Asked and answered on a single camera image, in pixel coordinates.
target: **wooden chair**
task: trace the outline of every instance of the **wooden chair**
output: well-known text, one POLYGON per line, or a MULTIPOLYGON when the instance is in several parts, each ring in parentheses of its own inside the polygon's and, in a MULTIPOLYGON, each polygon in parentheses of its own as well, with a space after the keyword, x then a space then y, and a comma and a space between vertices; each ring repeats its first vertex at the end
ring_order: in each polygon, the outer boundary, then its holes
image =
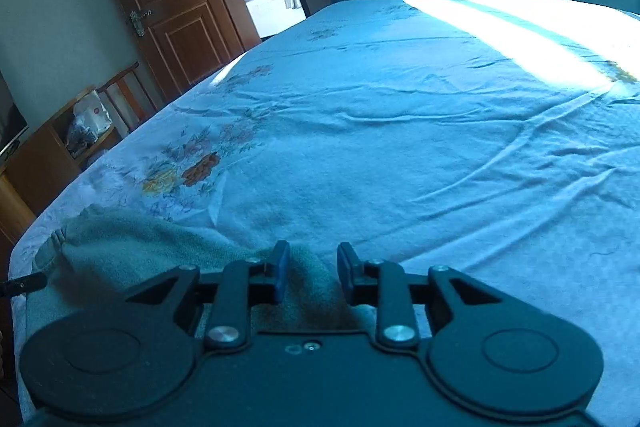
POLYGON ((98 94, 104 93, 106 95, 107 99, 117 112, 120 119, 123 121, 124 125, 127 127, 127 129, 129 129, 129 132, 133 132, 134 130, 136 130, 143 123, 145 123, 145 121, 149 120, 149 118, 155 115, 159 110, 158 105, 156 104, 154 99, 149 96, 148 90, 146 90, 145 85, 140 82, 140 78, 138 76, 138 73, 136 72, 136 69, 139 67, 139 65, 140 64, 138 62, 132 64, 126 70, 122 70, 120 71, 120 73, 116 74, 111 80, 109 80, 109 82, 96 89, 98 94), (150 110, 145 110, 138 99, 136 99, 136 97, 134 96, 129 85, 127 84, 126 76, 128 74, 132 74, 133 77, 135 77, 136 83, 140 87, 140 91, 143 93, 146 101, 148 102, 145 105, 150 108, 150 110), (122 108, 118 107, 118 104, 115 100, 113 100, 111 93, 109 93, 109 88, 111 86, 116 86, 120 90, 124 100, 127 102, 127 105, 129 105, 130 109, 138 118, 137 122, 132 122, 129 116, 124 115, 122 108))

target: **bed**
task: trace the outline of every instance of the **bed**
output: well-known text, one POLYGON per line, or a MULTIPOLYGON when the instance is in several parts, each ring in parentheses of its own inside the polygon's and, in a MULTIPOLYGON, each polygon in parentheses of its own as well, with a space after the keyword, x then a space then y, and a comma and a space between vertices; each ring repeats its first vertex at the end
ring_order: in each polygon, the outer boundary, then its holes
POLYGON ((634 427, 639 75, 640 21, 601 6, 341 2, 97 161, 20 240, 10 276, 92 203, 242 247, 287 239, 329 265, 340 241, 408 271, 446 264, 589 331, 605 358, 590 412, 634 427))

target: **door handle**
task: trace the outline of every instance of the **door handle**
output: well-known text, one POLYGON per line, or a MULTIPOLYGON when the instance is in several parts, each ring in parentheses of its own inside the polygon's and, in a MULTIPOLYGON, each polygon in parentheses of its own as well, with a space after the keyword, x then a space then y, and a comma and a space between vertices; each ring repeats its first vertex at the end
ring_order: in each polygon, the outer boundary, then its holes
POLYGON ((139 37, 145 36, 145 27, 142 24, 142 19, 145 17, 149 17, 151 15, 151 10, 144 11, 142 13, 138 13, 135 10, 129 14, 129 19, 133 24, 133 29, 135 29, 136 33, 139 37))

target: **white plastic bag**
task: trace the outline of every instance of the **white plastic bag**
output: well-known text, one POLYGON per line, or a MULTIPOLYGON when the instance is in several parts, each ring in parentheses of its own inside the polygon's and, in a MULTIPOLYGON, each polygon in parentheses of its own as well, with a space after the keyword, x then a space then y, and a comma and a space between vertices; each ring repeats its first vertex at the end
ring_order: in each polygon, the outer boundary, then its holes
POLYGON ((95 135, 96 139, 104 134, 112 123, 100 96, 95 91, 88 93, 74 105, 74 115, 95 135))

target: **circular cover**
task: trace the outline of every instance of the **circular cover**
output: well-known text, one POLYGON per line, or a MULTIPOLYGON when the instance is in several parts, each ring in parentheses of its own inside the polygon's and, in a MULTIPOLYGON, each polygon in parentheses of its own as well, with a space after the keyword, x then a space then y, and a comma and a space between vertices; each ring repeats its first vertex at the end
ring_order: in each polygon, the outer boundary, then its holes
POLYGON ((475 307, 433 337, 427 363, 450 391, 501 416, 546 416, 589 397, 602 354, 584 331, 552 315, 475 307))
POLYGON ((194 343, 167 315, 122 303, 54 322, 25 344, 20 371, 31 397, 79 417, 114 418, 174 391, 194 343))

